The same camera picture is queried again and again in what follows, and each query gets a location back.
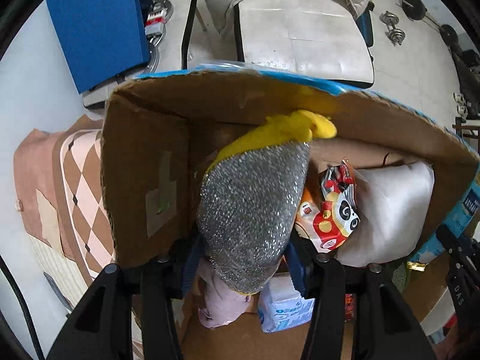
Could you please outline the silver yellow scrubbing glove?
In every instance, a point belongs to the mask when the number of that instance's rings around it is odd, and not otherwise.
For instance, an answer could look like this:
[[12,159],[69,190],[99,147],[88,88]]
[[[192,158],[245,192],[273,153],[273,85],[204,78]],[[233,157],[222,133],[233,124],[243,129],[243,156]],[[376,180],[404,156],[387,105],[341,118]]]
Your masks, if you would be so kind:
[[290,239],[310,162],[310,143],[337,128],[306,110],[269,117],[224,147],[205,171],[197,211],[214,271],[229,289],[258,293]]

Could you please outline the chrome dumbbell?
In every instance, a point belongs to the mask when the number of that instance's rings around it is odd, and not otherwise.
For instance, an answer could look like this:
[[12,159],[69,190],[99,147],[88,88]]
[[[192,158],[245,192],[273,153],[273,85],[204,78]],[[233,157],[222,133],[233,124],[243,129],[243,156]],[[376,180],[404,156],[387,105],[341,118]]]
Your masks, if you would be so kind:
[[379,19],[386,25],[388,29],[386,35],[390,42],[394,46],[401,46],[406,38],[406,34],[404,30],[397,27],[400,22],[400,18],[396,14],[386,10],[379,16]]

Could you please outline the beige tape patch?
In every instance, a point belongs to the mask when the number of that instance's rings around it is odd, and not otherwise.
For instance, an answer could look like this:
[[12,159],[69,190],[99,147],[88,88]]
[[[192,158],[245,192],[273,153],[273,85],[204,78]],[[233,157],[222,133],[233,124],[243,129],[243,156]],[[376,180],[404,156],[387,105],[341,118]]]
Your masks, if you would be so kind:
[[36,197],[37,208],[41,219],[42,236],[48,241],[52,249],[61,254],[63,247],[60,238],[57,211],[38,189],[36,190]]

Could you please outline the blue tissue pack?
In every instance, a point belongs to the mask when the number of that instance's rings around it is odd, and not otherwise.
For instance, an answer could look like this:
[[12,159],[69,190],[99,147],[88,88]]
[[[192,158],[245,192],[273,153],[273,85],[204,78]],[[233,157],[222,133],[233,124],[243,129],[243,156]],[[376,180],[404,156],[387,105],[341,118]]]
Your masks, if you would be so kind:
[[263,332],[279,332],[308,323],[314,299],[305,299],[289,273],[274,275],[259,293],[258,316]]

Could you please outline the open cardboard box blue print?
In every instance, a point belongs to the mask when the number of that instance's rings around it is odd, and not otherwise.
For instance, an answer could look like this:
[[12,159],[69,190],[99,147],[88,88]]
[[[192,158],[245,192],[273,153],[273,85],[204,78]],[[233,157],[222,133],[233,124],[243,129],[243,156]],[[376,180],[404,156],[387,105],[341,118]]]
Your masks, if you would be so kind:
[[162,254],[191,230],[208,157],[269,116],[298,109],[332,119],[335,153],[354,167],[394,153],[430,162],[435,175],[420,247],[462,199],[479,155],[430,117],[333,80],[213,64],[150,74],[110,96],[101,139],[103,203],[124,268]]

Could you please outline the pink purple cloth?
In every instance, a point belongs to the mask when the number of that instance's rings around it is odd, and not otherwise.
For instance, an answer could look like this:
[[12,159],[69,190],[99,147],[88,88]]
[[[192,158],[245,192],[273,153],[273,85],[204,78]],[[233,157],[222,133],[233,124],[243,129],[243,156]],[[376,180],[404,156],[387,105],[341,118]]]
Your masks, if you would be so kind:
[[202,258],[198,267],[199,277],[205,282],[203,303],[199,307],[199,321],[209,329],[219,328],[252,311],[254,297],[230,289],[216,274],[212,264]]

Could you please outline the green snack packet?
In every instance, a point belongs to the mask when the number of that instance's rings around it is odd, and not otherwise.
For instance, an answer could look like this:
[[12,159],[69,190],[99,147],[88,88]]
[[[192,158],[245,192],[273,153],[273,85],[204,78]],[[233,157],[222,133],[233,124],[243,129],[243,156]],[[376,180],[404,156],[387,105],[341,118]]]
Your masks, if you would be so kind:
[[411,271],[407,264],[402,262],[392,273],[391,281],[400,293],[403,293],[410,281]]

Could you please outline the red panda snack packet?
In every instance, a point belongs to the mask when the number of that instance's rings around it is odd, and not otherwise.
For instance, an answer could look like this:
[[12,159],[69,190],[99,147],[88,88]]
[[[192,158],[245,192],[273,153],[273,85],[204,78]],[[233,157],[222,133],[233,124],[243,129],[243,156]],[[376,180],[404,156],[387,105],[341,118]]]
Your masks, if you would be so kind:
[[359,227],[356,179],[347,160],[317,172],[310,166],[298,211],[295,230],[320,253],[342,246]]

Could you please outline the white padded chair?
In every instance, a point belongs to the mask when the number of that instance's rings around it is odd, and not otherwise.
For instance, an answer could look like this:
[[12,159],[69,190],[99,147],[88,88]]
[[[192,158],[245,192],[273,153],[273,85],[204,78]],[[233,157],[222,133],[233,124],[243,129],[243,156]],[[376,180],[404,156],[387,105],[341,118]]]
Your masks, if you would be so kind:
[[240,62],[335,80],[374,83],[366,41],[347,0],[204,0],[217,31],[235,36]]

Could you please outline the barbell on floor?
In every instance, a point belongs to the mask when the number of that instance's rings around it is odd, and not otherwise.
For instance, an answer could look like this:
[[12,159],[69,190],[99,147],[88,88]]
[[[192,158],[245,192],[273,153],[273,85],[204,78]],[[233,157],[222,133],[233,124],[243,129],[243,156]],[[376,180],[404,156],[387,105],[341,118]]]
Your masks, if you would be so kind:
[[422,0],[399,0],[400,7],[403,13],[412,21],[425,21],[428,24],[433,24],[438,30],[443,42],[447,47],[453,47],[458,45],[459,37],[449,24],[439,24],[428,13],[428,10]]

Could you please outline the blue long snack tube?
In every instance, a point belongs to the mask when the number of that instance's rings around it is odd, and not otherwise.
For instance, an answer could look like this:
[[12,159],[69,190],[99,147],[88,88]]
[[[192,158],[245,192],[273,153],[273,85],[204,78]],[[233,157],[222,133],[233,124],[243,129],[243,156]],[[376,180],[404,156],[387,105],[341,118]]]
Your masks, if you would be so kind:
[[[442,225],[459,237],[470,224],[479,210],[479,170],[477,170],[469,188],[456,205],[448,212]],[[407,267],[411,271],[423,272],[426,266],[445,251],[436,235],[432,235],[422,247],[408,259]]]

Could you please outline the white soft plastic pack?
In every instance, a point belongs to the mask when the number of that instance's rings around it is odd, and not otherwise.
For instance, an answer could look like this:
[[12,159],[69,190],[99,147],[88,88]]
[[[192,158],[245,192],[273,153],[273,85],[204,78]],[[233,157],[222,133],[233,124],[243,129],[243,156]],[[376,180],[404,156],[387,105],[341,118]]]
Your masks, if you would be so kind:
[[422,161],[355,171],[359,227],[336,258],[349,267],[388,263],[410,254],[422,234],[434,170]]

